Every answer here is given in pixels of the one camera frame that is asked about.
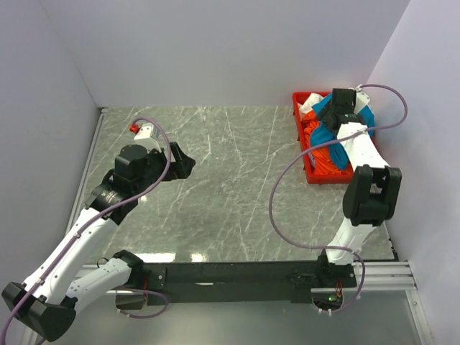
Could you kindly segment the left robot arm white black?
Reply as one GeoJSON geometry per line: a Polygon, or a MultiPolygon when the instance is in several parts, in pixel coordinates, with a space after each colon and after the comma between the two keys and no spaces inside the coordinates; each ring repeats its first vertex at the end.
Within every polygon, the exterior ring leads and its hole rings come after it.
{"type": "Polygon", "coordinates": [[[144,262],[127,250],[117,252],[85,277],[76,275],[105,236],[137,207],[139,198],[162,181],[188,178],[195,164],[176,142],[168,150],[139,144],[123,147],[53,253],[24,282],[10,282],[2,291],[12,316],[52,342],[105,292],[143,286],[144,262]]]}

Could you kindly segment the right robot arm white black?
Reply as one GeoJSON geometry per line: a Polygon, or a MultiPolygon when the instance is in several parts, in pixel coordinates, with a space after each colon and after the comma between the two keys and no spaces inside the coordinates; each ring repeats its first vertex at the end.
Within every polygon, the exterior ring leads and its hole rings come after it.
{"type": "Polygon", "coordinates": [[[402,182],[401,170],[390,167],[375,147],[358,105],[357,91],[335,88],[317,115],[339,140],[353,169],[342,202],[344,219],[324,250],[328,261],[315,271],[316,280],[325,287],[340,279],[339,267],[351,264],[364,240],[392,218],[402,182]]]}

